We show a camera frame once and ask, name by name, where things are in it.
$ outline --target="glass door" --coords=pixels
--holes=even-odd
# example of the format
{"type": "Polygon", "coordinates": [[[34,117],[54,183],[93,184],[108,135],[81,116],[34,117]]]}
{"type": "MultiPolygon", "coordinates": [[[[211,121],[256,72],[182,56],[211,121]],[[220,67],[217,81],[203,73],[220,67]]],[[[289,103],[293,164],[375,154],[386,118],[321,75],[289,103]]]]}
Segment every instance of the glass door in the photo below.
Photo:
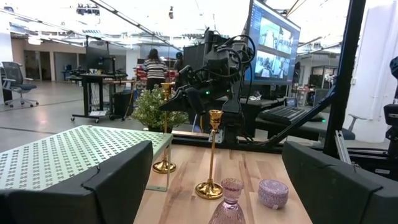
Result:
{"type": "Polygon", "coordinates": [[[24,50],[26,78],[40,80],[40,54],[33,50],[24,50]]]}

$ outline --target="woman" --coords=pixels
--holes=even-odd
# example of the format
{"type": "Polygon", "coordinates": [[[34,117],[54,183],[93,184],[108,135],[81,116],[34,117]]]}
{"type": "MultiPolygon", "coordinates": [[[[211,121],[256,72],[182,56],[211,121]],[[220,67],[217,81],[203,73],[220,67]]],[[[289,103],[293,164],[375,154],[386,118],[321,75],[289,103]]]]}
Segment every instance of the woman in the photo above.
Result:
{"type": "Polygon", "coordinates": [[[180,71],[184,68],[182,53],[178,52],[177,54],[175,54],[175,58],[177,59],[177,61],[174,63],[174,69],[178,71],[178,76],[175,79],[175,89],[178,89],[183,85],[183,80],[184,80],[184,77],[182,77],[182,75],[179,74],[180,71]]]}
{"type": "Polygon", "coordinates": [[[147,74],[147,90],[153,90],[155,85],[161,86],[161,83],[166,82],[165,75],[167,73],[166,63],[159,59],[159,54],[156,49],[149,52],[147,60],[144,62],[144,71],[147,74]]]}

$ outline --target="gray office chair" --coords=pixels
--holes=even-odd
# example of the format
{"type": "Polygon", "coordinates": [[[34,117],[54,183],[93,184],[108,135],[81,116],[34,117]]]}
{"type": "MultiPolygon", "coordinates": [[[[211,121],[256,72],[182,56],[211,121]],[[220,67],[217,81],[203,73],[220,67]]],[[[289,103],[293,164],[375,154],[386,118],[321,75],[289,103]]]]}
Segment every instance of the gray office chair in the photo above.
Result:
{"type": "Polygon", "coordinates": [[[24,83],[24,80],[28,80],[30,82],[33,79],[24,78],[21,72],[21,66],[15,62],[2,62],[2,67],[5,73],[5,78],[3,78],[4,83],[2,85],[3,90],[13,91],[21,95],[17,99],[5,101],[4,104],[13,107],[14,105],[12,103],[19,101],[21,105],[25,103],[30,103],[30,107],[33,107],[34,103],[36,105],[39,105],[39,102],[37,102],[36,100],[29,100],[22,96],[22,94],[30,92],[34,88],[37,88],[37,86],[30,83],[24,83]]]}

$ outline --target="gold candlestick holder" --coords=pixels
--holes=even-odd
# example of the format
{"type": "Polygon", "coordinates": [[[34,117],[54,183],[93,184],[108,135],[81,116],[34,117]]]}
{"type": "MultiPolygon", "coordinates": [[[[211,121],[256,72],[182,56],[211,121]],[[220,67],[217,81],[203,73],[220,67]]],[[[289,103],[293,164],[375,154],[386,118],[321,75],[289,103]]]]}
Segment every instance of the gold candlestick holder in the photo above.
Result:
{"type": "Polygon", "coordinates": [[[206,182],[200,183],[195,187],[197,195],[204,199],[214,200],[219,199],[223,196],[223,187],[220,184],[214,183],[213,181],[213,161],[214,153],[216,151],[216,133],[218,132],[218,126],[221,122],[222,111],[210,110],[210,124],[213,128],[213,139],[211,142],[211,157],[210,157],[210,172],[209,179],[206,182]]]}
{"type": "MultiPolygon", "coordinates": [[[[162,93],[164,95],[164,100],[168,101],[169,96],[172,94],[172,84],[171,83],[161,83],[162,85],[162,93]]],[[[164,133],[167,133],[167,111],[165,111],[165,119],[164,119],[164,133]]],[[[163,158],[160,162],[156,162],[154,165],[152,165],[152,169],[160,174],[167,174],[169,171],[174,172],[177,168],[177,166],[173,163],[167,160],[167,150],[170,150],[169,148],[165,149],[163,152],[163,158]]]]}

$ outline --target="striped shirt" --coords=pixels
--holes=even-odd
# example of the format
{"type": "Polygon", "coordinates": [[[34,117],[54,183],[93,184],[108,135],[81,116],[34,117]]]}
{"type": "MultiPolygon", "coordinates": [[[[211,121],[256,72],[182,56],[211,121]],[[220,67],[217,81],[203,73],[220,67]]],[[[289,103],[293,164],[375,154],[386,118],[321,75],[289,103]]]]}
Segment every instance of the striped shirt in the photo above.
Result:
{"type": "Polygon", "coordinates": [[[163,61],[147,59],[145,60],[144,65],[144,71],[147,73],[147,78],[165,78],[167,66],[163,61]]]}

